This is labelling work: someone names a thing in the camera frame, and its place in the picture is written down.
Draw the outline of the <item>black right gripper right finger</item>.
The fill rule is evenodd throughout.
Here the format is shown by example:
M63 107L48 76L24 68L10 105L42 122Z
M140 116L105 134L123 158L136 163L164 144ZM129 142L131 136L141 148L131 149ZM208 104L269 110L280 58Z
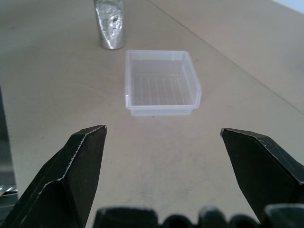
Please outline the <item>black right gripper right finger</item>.
M304 167L273 139L223 128L237 183L262 228L304 226Z

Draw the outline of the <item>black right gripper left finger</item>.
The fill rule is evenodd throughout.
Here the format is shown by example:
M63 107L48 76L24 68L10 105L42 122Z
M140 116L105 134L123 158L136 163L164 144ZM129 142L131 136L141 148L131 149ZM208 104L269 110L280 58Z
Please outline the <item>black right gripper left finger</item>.
M84 228L95 198L105 125L80 130L39 170L2 228Z

